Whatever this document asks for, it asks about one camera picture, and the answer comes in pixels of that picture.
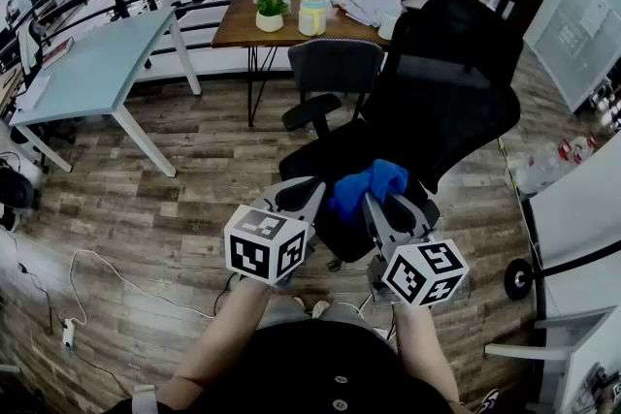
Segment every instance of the mesh chair back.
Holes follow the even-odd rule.
[[[477,0],[429,0],[401,16],[384,71],[395,71],[402,53],[477,68],[495,84],[511,84],[522,38]]]
[[[295,84],[302,91],[368,93],[384,51],[364,40],[310,40],[289,49]]]
[[[381,79],[362,109],[382,157],[434,193],[450,168],[512,128],[520,115],[509,84],[521,38],[471,1],[430,0],[419,13],[403,15]],[[432,26],[433,32],[421,30]],[[505,44],[503,65],[484,53],[494,37]]]

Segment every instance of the paper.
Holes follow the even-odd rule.
[[[69,37],[67,40],[50,50],[43,59],[42,69],[47,69],[58,59],[62,59],[65,55],[67,55],[73,44],[74,37]]]
[[[46,86],[48,86],[49,80],[51,80],[51,76],[34,78],[28,91],[16,98],[17,111],[26,112],[35,109]]]
[[[610,5],[606,0],[591,0],[580,21],[580,26],[584,28],[591,38],[595,38],[609,12]]]
[[[399,16],[403,10],[401,0],[331,0],[349,17],[367,26],[379,27],[385,13]]]

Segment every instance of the blue cloth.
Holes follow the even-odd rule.
[[[367,191],[371,190],[383,204],[389,191],[404,193],[408,179],[408,171],[401,166],[376,159],[368,170],[347,175],[334,184],[334,196],[328,201],[328,208],[336,210],[342,221],[356,223],[362,219],[362,200]]]

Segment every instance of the potted plant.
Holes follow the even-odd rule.
[[[256,25],[259,29],[277,31],[282,28],[283,13],[291,12],[291,0],[254,0],[256,4]]]

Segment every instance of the desk leg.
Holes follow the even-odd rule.
[[[520,345],[485,345],[485,353],[490,356],[531,359],[533,361],[568,361],[572,347],[522,347]]]
[[[112,112],[112,116],[114,116],[114,119],[116,119],[118,124],[120,124],[121,127],[127,132],[127,135],[129,135],[132,140],[136,142],[136,145],[143,150],[148,158],[155,163],[155,166],[157,166],[160,171],[164,173],[164,175],[168,177],[175,177],[177,170],[170,162],[168,162],[168,159],[164,157],[162,152],[157,149],[125,106],[120,106],[118,111]]]
[[[254,47],[248,47],[248,128],[252,128],[252,62]]]
[[[65,173],[71,172],[71,164],[65,161],[62,157],[60,157],[56,152],[54,152],[51,148],[41,142],[41,139],[37,137],[30,128],[27,126],[17,126],[19,132],[28,139],[33,145],[35,145],[41,153],[45,156],[49,157],[49,160],[53,162],[56,166],[58,166]]]
[[[200,95],[201,85],[196,78],[196,73],[194,73],[190,56],[188,55],[187,48],[185,48],[185,43],[183,42],[183,36],[181,35],[179,23],[175,18],[173,19],[173,22],[171,22],[171,37],[175,43],[175,48],[177,49],[177,54],[179,55],[183,71],[185,72],[187,80],[190,83],[190,88],[192,88],[192,93],[194,95]]]
[[[278,47],[270,47],[268,50],[268,54],[265,56],[263,60],[263,64],[261,64],[261,69],[259,69],[259,48],[252,47],[248,49],[248,127],[252,128],[254,126],[254,115],[256,114],[256,110],[259,107],[259,102],[261,102],[261,95],[263,95],[263,89],[265,88],[265,83],[268,82],[267,77],[263,78],[263,84],[261,84],[261,88],[259,89],[259,95],[256,98],[256,104],[254,104],[254,109],[252,108],[252,83],[254,80],[254,75],[260,75],[269,73],[272,70],[272,64],[274,63],[274,57],[276,57],[276,52]],[[265,68],[265,64],[270,60],[270,64],[268,65],[268,69],[265,73],[263,73],[263,69]]]

